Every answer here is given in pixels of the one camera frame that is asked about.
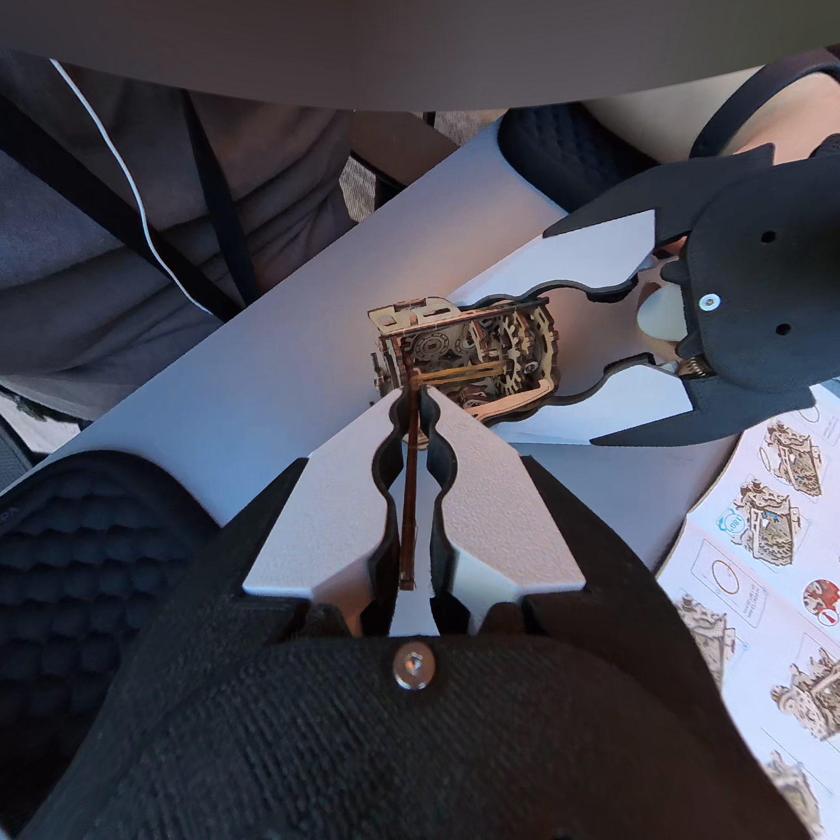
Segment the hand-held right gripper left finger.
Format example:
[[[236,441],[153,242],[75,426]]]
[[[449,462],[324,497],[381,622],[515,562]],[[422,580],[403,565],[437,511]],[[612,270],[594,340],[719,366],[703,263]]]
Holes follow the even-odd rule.
[[[247,594],[330,604],[387,635],[399,532],[389,493],[403,470],[403,394],[393,391],[314,450],[255,562]]]

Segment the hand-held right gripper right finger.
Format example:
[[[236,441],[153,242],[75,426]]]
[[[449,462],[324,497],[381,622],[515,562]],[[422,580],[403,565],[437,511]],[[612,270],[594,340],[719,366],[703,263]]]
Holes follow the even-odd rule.
[[[430,569],[442,633],[476,634],[498,603],[585,587],[514,448],[433,387],[425,433],[427,469],[440,485]]]

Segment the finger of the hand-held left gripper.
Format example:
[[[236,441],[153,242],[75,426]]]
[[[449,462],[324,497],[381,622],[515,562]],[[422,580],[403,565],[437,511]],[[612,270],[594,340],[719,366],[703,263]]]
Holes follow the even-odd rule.
[[[510,444],[588,445],[692,408],[680,378],[640,353],[607,365],[592,388],[554,395],[534,414],[498,423],[492,431]]]
[[[655,247],[655,210],[575,231],[536,237],[451,294],[462,308],[496,299],[519,299],[560,287],[603,297],[623,289],[650,268]]]

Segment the wooden mechanical model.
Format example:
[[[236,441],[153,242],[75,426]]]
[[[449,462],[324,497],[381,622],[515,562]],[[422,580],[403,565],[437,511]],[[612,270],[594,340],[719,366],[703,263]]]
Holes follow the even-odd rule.
[[[498,377],[431,385],[485,425],[524,418],[560,383],[558,334],[546,298],[462,309],[426,297],[370,310],[369,318],[380,334],[380,352],[371,355],[380,397],[405,385],[405,355],[422,373],[512,361]]]

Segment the person's left forearm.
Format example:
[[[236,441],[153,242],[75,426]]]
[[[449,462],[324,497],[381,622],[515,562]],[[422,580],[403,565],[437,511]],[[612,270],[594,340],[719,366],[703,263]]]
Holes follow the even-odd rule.
[[[685,160],[699,132],[758,67],[674,86],[584,101],[606,128],[659,163]],[[738,154],[774,144],[776,164],[803,160],[839,132],[839,86],[822,72],[776,93],[725,144]]]

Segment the instruction booklet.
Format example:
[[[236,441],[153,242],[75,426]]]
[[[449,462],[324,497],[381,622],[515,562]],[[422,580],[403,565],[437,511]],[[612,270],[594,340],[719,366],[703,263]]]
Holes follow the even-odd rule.
[[[742,434],[658,573],[753,756],[839,837],[839,402]]]

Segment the person's grey clothing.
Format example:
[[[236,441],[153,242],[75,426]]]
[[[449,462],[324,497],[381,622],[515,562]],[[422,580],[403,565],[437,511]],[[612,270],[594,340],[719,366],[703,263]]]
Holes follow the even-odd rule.
[[[93,421],[354,222],[372,112],[227,98],[2,49],[2,132],[107,187],[137,248],[2,150],[2,386]]]

